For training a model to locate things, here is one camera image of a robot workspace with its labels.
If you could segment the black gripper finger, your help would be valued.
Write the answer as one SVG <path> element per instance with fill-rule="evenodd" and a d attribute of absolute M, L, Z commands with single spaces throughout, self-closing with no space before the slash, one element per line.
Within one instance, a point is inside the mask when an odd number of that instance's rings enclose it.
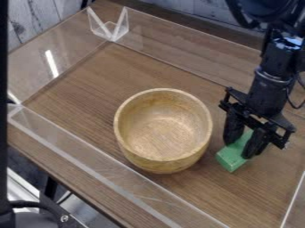
<path fill-rule="evenodd" d="M 224 125 L 224 143 L 226 145 L 234 143 L 241 138 L 244 131 L 245 124 L 241 116 L 236 113 L 234 110 L 228 110 Z"/>
<path fill-rule="evenodd" d="M 245 147 L 242 151 L 242 158 L 252 159 L 260 155 L 271 142 L 271 135 L 268 130 L 257 128 L 245 133 Z"/>

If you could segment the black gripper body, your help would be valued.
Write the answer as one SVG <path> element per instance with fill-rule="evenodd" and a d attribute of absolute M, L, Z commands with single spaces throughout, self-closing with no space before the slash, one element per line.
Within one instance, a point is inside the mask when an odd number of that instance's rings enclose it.
<path fill-rule="evenodd" d="M 225 112 L 234 110 L 241 116 L 245 128 L 268 130 L 269 144 L 275 144 L 280 149 L 285 148 L 291 136 L 296 133 L 296 127 L 283 114 L 295 82 L 295 74 L 275 76 L 257 68 L 249 92 L 244 93 L 228 87 L 220 102 L 220 108 Z"/>

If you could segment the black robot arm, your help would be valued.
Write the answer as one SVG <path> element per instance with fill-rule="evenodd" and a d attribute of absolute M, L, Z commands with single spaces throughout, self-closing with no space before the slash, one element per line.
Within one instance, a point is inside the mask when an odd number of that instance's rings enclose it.
<path fill-rule="evenodd" d="M 260 155 L 269 144 L 283 149 L 296 127 L 283 115 L 287 105 L 305 107 L 305 100 L 291 100 L 295 85 L 305 89 L 305 0 L 225 0 L 229 10 L 248 29 L 267 25 L 261 62 L 247 93 L 229 87 L 220 107 L 226 112 L 224 142 L 232 144 L 245 129 L 253 134 L 242 158 Z"/>

